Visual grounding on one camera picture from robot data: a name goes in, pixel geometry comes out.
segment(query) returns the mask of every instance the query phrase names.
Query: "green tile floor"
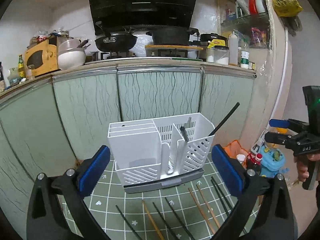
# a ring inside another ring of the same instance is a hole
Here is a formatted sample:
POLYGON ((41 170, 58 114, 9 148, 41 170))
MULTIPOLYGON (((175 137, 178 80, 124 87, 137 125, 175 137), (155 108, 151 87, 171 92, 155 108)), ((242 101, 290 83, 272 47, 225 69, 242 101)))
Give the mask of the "green tile floor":
MULTIPOLYGON (((188 182, 177 187, 135 194, 127 194, 124 192, 123 187, 115 172, 114 161, 111 160, 106 167, 106 170, 102 174, 99 182, 97 183, 95 189, 93 190, 91 196, 86 197, 84 199, 84 202, 86 203, 87 207, 89 208, 90 212, 97 220, 99 225, 105 230, 105 232, 112 240, 137 239, 118 213, 116 205, 118 205, 129 223, 132 224, 133 228, 141 236, 142 239, 159 239, 141 203, 142 199, 147 204, 149 212, 151 213, 154 221, 156 222, 158 228, 160 229, 162 235, 166 240, 172 240, 173 237, 170 234, 169 230, 166 228, 165 224, 162 222, 152 202, 154 202, 158 209, 162 212, 165 220, 173 229, 177 237, 180 240, 188 240, 188 235, 178 223, 177 219, 173 215, 164 199, 164 197, 167 197, 167 199, 172 203, 173 208, 175 209, 181 220, 187 225, 188 230, 191 232, 194 238, 196 240, 207 240, 212 237, 212 233, 206 222, 204 221, 204 218, 201 216, 198 208, 196 207, 188 191, 188 187, 192 188, 197 200, 200 203, 201 208, 207 215, 207 218, 209 219, 213 228, 217 231, 217 226, 214 223, 214 220, 207 210, 207 207, 205 206, 205 203, 196 187, 196 184, 198 183, 204 193, 206 200, 209 202, 214 214, 216 215, 220 225, 222 225, 227 216, 221 205, 221 200, 218 198, 214 187, 210 182, 211 176, 213 176, 217 183, 219 183, 220 188, 230 200, 231 204, 235 204, 237 199, 230 196, 219 176, 219 173, 217 172, 215 166, 209 158, 204 165, 204 175, 201 179, 188 182)), ((81 235, 79 229, 76 227, 72 219, 67 204, 62 203, 62 206, 64 215, 71 230, 74 233, 81 235)), ((246 225, 247 231, 250 230, 256 218, 257 212, 258 205, 256 203, 255 209, 252 212, 246 225)))

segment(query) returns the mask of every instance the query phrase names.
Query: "white bowl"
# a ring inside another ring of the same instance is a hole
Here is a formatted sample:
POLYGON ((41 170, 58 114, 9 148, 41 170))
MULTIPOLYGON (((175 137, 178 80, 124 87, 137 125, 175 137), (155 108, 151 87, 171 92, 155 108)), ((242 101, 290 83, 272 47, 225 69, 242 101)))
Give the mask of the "white bowl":
POLYGON ((58 53, 59 69, 69 69, 82 66, 85 62, 84 48, 76 48, 58 53))

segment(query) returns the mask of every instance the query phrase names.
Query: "soy sauce bottle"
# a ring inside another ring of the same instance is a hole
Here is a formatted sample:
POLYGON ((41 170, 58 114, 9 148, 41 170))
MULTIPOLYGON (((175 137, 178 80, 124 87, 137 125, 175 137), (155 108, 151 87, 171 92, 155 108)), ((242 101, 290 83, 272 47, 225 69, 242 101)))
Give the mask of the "soy sauce bottle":
POLYGON ((258 175, 261 173, 261 160, 262 160, 262 154, 257 153, 256 155, 250 154, 247 158, 246 164, 247 164, 247 169, 252 169, 258 175))

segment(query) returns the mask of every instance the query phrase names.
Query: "cabinet door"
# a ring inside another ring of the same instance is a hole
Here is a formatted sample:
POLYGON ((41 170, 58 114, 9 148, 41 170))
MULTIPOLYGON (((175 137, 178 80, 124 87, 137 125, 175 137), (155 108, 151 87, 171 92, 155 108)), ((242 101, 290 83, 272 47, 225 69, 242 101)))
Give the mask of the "cabinet door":
POLYGON ((61 120, 79 160, 108 146, 109 123, 121 121, 116 78, 111 73, 54 83, 61 120))
POLYGON ((0 119, 12 150, 33 179, 41 172, 58 176, 74 167, 51 84, 20 94, 0 111, 0 119))
POLYGON ((123 121, 197 113, 201 73, 119 74, 123 121))
POLYGON ((26 239, 33 181, 19 164, 0 126, 0 207, 17 233, 26 239))
POLYGON ((238 140, 249 109, 253 79, 205 74, 200 112, 215 126, 239 102, 240 106, 215 134, 214 143, 227 146, 238 140))

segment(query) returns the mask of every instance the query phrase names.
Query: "black pot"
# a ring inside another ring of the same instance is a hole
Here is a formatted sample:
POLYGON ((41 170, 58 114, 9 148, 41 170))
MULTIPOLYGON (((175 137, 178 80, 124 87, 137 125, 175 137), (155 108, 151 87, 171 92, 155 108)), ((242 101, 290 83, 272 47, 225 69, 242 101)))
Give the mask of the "black pot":
POLYGON ((162 27, 153 29, 147 32, 146 35, 152 36, 154 45, 192 45, 189 41, 190 35, 198 33, 199 30, 195 28, 182 28, 182 27, 162 27))
POLYGON ((101 37, 97 39, 96 45, 98 50, 103 52, 127 52, 132 49, 136 42, 136 36, 128 32, 111 32, 110 37, 101 37))

